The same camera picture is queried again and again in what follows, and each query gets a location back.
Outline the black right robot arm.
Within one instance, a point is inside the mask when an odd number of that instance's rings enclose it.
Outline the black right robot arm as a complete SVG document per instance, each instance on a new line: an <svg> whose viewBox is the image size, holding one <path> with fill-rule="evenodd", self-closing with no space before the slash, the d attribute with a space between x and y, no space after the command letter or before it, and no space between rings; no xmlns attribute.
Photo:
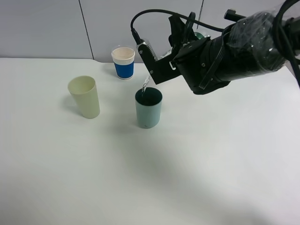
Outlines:
<svg viewBox="0 0 300 225"><path fill-rule="evenodd" d="M168 79L183 76L197 95L226 87L231 81L278 71L287 61L300 74L300 19L283 19L288 5L277 12L261 11L239 17L217 38L198 38L195 14L179 25L179 40L172 41Z"/></svg>

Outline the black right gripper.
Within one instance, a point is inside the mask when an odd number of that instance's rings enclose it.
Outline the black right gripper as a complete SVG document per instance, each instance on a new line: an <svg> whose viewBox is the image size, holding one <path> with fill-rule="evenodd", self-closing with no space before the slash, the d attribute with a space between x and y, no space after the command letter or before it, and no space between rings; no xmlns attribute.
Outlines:
<svg viewBox="0 0 300 225"><path fill-rule="evenodd" d="M226 87L230 82L222 81L216 76L224 56L222 38L211 40L206 37L196 41L193 21L184 23L178 16L172 15L169 22L171 53L179 51L173 62L192 92L205 95Z"/></svg>

